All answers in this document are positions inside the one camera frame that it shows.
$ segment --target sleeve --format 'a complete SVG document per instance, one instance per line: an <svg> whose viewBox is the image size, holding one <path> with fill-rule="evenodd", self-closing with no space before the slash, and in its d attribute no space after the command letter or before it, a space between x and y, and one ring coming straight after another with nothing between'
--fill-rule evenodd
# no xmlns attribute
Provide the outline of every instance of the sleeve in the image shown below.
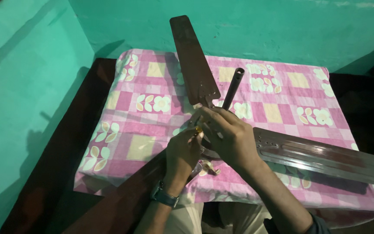
<svg viewBox="0 0 374 234"><path fill-rule="evenodd" d="M313 217L313 224L307 230L306 234L331 234L330 229L325 224L325 221L310 213ZM280 234L273 219L264 219L263 225L267 230L268 234Z"/></svg>

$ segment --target beige pants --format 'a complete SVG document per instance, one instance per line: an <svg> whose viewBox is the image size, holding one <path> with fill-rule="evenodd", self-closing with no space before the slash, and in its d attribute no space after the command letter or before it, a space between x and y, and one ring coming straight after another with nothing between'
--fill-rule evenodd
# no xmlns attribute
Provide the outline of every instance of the beige pants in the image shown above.
<svg viewBox="0 0 374 234"><path fill-rule="evenodd" d="M201 234L203 205L177 205L169 214L164 233ZM220 203L219 213L225 226L233 225L234 234L267 234L263 220L272 218L266 207L240 202Z"/></svg>

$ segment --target person's left hand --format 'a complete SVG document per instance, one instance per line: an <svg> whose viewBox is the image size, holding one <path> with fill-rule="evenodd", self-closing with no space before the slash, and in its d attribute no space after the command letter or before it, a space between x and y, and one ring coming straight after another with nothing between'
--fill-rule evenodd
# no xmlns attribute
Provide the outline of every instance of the person's left hand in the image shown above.
<svg viewBox="0 0 374 234"><path fill-rule="evenodd" d="M177 197L184 188L188 176L200 158L200 143L203 133L197 134L195 128L187 128L169 141L167 154L167 173L163 179L163 189Z"/></svg>

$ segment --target ceiling fan blade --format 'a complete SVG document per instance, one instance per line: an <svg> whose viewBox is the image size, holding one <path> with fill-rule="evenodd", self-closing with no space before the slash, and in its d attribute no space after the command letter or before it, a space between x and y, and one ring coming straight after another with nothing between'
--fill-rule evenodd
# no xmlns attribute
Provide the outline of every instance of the ceiling fan blade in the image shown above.
<svg viewBox="0 0 374 234"><path fill-rule="evenodd" d="M374 155L254 127L264 161L374 184Z"/></svg>
<svg viewBox="0 0 374 234"><path fill-rule="evenodd" d="M190 104L209 107L211 100L220 98L220 91L193 26L186 15L171 18L169 24Z"/></svg>

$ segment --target metal rod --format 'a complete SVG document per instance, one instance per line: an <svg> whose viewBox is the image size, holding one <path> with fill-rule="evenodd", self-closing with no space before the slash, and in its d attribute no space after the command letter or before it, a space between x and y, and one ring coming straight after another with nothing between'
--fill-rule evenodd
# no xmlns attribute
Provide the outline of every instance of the metal rod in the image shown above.
<svg viewBox="0 0 374 234"><path fill-rule="evenodd" d="M230 104L235 97L236 91L242 81L242 77L245 74L245 70L243 68L236 68L235 74L233 75L232 81L230 82L229 90L227 91L226 98L224 99L222 108L225 110L229 110Z"/></svg>

